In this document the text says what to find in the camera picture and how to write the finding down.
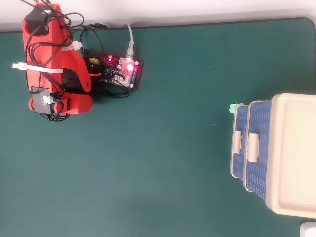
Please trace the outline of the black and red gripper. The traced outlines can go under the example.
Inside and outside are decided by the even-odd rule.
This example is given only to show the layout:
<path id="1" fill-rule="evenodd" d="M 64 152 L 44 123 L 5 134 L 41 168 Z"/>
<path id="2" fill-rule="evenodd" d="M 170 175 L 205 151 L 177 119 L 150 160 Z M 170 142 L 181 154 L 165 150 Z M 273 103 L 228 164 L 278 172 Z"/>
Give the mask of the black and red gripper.
<path id="1" fill-rule="evenodd" d="M 56 94 L 34 94 L 29 99 L 29 109 L 42 114 L 81 114 L 90 111 L 93 100 L 90 95 L 65 95 L 58 97 Z"/>

